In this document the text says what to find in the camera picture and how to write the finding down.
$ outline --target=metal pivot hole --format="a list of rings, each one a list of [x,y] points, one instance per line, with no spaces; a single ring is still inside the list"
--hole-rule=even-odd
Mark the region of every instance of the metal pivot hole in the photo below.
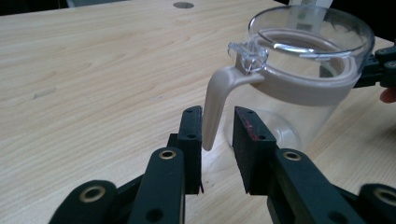
[[[387,203],[391,206],[396,206],[396,193],[387,189],[375,189],[374,195],[383,203]]]
[[[172,160],[176,156],[176,152],[172,150],[165,150],[160,153],[160,158],[163,160]]]
[[[106,193],[104,187],[95,185],[85,188],[80,194],[79,199],[84,203],[93,203],[101,199]]]
[[[290,161],[300,161],[301,160],[301,156],[295,152],[291,152],[291,151],[287,151],[283,153],[283,157],[285,157],[286,159],[290,160]]]

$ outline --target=finger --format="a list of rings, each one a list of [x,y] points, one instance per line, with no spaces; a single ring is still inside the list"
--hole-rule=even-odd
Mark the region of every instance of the finger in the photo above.
[[[387,104],[396,102],[396,88],[388,88],[384,90],[379,99]]]

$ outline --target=clear plastic pitcher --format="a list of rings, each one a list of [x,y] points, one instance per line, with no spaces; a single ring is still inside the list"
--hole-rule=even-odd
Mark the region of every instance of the clear plastic pitcher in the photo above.
[[[224,103],[230,144],[235,105],[254,110],[279,147],[306,149],[358,81],[374,46],[373,31],[345,12],[309,6],[276,7],[256,15],[248,39],[231,43],[235,66],[210,79],[203,148],[213,146]]]

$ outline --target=wooden table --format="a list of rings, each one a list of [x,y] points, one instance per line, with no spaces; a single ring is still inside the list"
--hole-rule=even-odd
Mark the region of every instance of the wooden table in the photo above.
[[[230,41],[270,0],[134,0],[0,18],[0,223],[47,223],[76,186],[120,186],[145,172],[203,105]],[[376,40],[376,48],[392,44]],[[334,184],[396,187],[395,105],[376,86],[353,90],[306,154]],[[203,151],[205,194],[188,196],[187,223],[268,223],[265,197],[246,195],[219,137]]]

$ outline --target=pitcher handle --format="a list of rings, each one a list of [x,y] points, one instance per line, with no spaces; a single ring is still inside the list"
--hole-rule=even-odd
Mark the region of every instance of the pitcher handle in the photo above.
[[[203,148],[206,151],[210,151],[215,142],[221,114],[229,93],[240,85],[263,81],[263,75],[243,74],[235,66],[221,68],[210,78],[206,90],[202,127]]]

